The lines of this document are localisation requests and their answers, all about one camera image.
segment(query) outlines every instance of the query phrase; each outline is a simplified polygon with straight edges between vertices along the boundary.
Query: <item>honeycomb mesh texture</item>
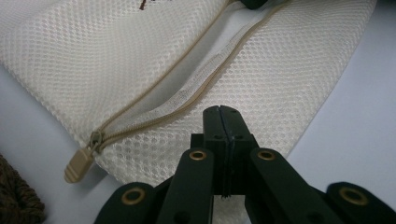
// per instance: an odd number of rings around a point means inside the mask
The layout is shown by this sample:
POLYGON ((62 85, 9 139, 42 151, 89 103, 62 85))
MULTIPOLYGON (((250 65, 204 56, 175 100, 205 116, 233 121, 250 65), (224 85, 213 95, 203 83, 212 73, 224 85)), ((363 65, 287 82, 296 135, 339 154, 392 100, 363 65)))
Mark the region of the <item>honeycomb mesh texture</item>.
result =
POLYGON ((157 0, 140 10, 141 2, 41 3, 1 27, 0 62, 81 145, 159 82, 228 3, 157 0))
MULTIPOLYGON (((287 156, 343 73, 374 6, 292 1, 250 35, 192 106, 107 147, 98 163, 122 182, 159 184, 176 170, 191 133, 202 132, 202 112, 212 105, 239 110, 260 146, 287 156)), ((204 82, 197 76, 208 77, 213 66, 209 62, 168 102, 135 119, 175 111, 204 82)), ((243 223, 242 197, 226 201, 216 198, 214 223, 243 223)))

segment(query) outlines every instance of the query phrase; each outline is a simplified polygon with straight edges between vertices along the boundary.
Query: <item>beige zipper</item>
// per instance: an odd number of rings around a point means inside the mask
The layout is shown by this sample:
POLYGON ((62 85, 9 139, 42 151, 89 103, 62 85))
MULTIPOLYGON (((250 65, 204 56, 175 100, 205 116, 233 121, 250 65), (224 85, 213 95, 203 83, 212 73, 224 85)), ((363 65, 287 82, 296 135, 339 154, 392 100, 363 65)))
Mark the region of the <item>beige zipper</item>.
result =
POLYGON ((205 92, 205 90, 207 89, 209 84, 212 82, 212 80, 215 79, 215 77, 218 75, 219 71, 224 67, 224 65, 228 61, 230 61, 231 58, 233 58, 235 56, 235 54, 239 51, 239 48, 241 47, 241 45, 243 43, 245 43, 245 41, 248 39, 248 37, 251 35, 251 33, 254 30, 256 30, 256 28, 258 26, 261 26, 261 25, 265 24, 266 22, 268 22, 269 19, 271 18, 271 16, 274 13, 276 13, 277 11, 279 11, 283 6, 285 6, 287 2, 289 2, 289 1, 284 1, 281 4, 274 6, 274 8, 268 13, 267 16, 265 16, 261 21, 258 21, 253 26, 251 26, 247 30, 247 32, 245 32, 243 34, 241 39, 238 41, 236 46, 233 48, 232 52, 226 57, 226 59, 222 63, 220 63, 220 65, 215 69, 215 71, 203 82, 203 84, 200 86, 200 88, 189 98, 188 101, 186 101, 186 103, 181 105, 179 108, 175 109, 173 112, 166 114, 164 116, 160 116, 156 119, 138 123, 136 125, 133 125, 132 127, 126 128, 126 129, 116 132, 116 133, 109 134, 109 133, 104 132, 104 129, 110 123, 115 121, 119 116, 124 114, 126 111, 130 110, 134 105, 136 105, 140 100, 142 100, 150 91, 152 91, 152 89, 154 89, 154 87, 158 83, 160 83, 160 81, 158 81, 149 90, 145 91, 143 94, 141 94, 139 97, 137 97, 135 100, 133 100, 130 104, 125 106, 118 113, 114 114, 100 128, 98 128, 97 131, 92 133, 89 144, 86 147, 78 150, 76 152, 76 154, 73 156, 73 158, 71 159, 71 161, 68 163, 68 165, 66 166, 66 168, 64 170, 65 181, 68 183, 76 183, 76 182, 80 181, 84 177, 84 175, 88 172, 88 170, 90 169, 90 167, 93 163, 93 160, 94 160, 93 154, 95 152, 100 154, 100 153, 102 153, 103 149, 105 147, 109 146, 110 144, 113 144, 113 143, 127 137, 128 135, 131 135, 132 133, 139 131, 139 130, 145 129, 147 127, 150 127, 150 126, 160 123, 162 121, 171 119, 171 118, 175 117, 176 115, 184 112, 186 109, 188 109, 190 107, 190 105, 192 105, 200 96, 203 95, 203 93, 205 92))

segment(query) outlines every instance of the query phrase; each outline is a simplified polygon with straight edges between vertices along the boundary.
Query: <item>brown knitted fabric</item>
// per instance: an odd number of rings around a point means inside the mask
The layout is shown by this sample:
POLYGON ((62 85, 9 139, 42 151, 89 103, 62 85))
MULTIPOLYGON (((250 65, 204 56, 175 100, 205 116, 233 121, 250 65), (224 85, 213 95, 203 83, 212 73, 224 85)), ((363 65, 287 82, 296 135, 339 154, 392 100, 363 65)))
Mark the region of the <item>brown knitted fabric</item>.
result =
POLYGON ((0 223, 41 223, 44 204, 0 155, 0 223))

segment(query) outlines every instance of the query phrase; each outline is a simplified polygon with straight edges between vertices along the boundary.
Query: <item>white surface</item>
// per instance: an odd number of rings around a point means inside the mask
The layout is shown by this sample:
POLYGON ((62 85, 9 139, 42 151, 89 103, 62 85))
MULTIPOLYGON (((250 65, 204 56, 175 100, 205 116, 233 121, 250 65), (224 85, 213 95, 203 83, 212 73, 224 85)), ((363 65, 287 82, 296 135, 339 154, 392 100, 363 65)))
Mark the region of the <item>white surface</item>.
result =
MULTIPOLYGON (((325 190, 348 181, 396 209, 396 4, 378 3, 348 68, 289 161, 325 190)), ((76 185, 63 180, 77 144, 0 69, 0 153, 46 204, 46 223, 92 223, 120 186, 96 166, 76 185)))

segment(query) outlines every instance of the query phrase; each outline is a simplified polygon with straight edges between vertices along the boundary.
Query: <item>zipper teeth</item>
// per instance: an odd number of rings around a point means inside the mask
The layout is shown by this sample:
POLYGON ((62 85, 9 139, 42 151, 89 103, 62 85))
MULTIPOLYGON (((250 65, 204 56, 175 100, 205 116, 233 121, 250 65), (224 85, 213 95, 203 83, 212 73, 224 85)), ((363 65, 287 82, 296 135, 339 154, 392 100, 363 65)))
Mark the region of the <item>zipper teeth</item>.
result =
POLYGON ((238 43, 236 44, 235 48, 232 50, 232 52, 227 56, 227 58, 215 69, 215 71, 204 81, 204 83, 202 84, 202 86, 192 95, 192 97, 190 97, 190 99, 188 101, 186 101, 185 104, 183 104, 181 107, 177 108, 175 111, 158 117, 156 119, 152 119, 149 121, 145 121, 139 124, 136 124, 135 126, 132 126, 130 128, 127 128, 125 130, 119 131, 117 133, 113 133, 113 134, 109 134, 104 136, 103 139, 103 143, 101 144, 101 146, 99 146, 99 152, 101 152, 106 146, 121 140, 122 138, 124 138, 127 135, 130 135, 132 133, 135 133, 141 129, 147 128, 149 126, 152 126, 154 124, 160 123, 162 121, 165 121, 167 119, 170 119, 172 117, 174 117, 177 114, 180 114, 182 112, 184 112, 185 110, 187 110, 190 105, 192 105, 198 98, 200 98, 205 90, 207 89, 207 87, 212 83, 212 81, 215 79, 215 77, 217 76, 217 74, 219 73, 219 71, 225 66, 225 64, 230 61, 231 58, 233 58, 235 56, 235 53, 239 51, 239 48, 241 47, 241 45, 243 43, 245 43, 248 39, 248 37, 252 34, 252 31, 256 30, 258 28, 258 26, 261 26, 265 23, 267 23, 269 21, 269 19, 272 17, 273 14, 275 14, 276 12, 278 12, 283 6, 285 6, 288 2, 290 1, 285 1, 284 3, 275 6, 270 12, 269 14, 261 21, 257 22, 256 24, 254 24, 252 27, 250 27, 247 32, 241 37, 241 39, 238 41, 238 43))
MULTIPOLYGON (((231 3, 235 2, 236 0, 228 0, 228 2, 226 2, 226 4, 224 4, 224 6, 221 8, 221 10, 219 11, 218 15, 215 17, 215 19, 207 26, 207 28, 205 29, 204 32, 201 32, 201 34, 198 36, 198 38, 195 40, 194 44, 196 44, 206 33, 206 31, 213 25, 213 23, 219 18, 219 16, 221 15, 221 12, 224 11, 224 9, 229 6, 231 3)), ((192 44, 190 46, 189 49, 187 49, 182 55, 181 57, 179 57, 179 59, 157 80, 154 82, 153 85, 151 85, 151 87, 149 87, 147 90, 143 91, 139 96, 137 96, 137 98, 135 98, 134 100, 132 100, 131 103, 129 103, 128 105, 126 105, 125 107, 123 107, 121 110, 119 110, 117 113, 115 113, 114 115, 112 115, 109 119, 107 119, 98 129, 97 131, 103 131, 111 122, 113 122, 114 120, 116 120, 119 116, 121 116, 122 114, 124 114, 126 111, 128 111, 129 109, 131 109, 134 105, 136 105, 139 101, 141 101, 147 94, 149 94, 159 83, 161 83, 161 81, 166 77, 166 75, 168 75, 179 63, 180 61, 185 58, 185 56, 192 50, 194 44, 192 44)))

